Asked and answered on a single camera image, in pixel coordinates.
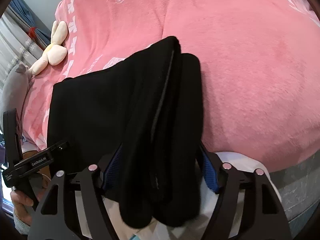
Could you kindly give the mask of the person's left hand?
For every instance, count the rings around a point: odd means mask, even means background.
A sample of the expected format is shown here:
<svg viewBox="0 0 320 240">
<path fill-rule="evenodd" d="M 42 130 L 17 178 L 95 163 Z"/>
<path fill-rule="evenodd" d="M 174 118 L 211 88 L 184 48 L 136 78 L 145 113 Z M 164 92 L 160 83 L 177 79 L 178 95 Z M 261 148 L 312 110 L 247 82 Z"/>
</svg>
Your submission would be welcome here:
<svg viewBox="0 0 320 240">
<path fill-rule="evenodd" d="M 28 226 L 31 225 L 32 217 L 26 210 L 26 207 L 33 207 L 34 202 L 25 195 L 22 191 L 14 190 L 10 193 L 11 200 L 14 206 L 16 217 Z"/>
</svg>

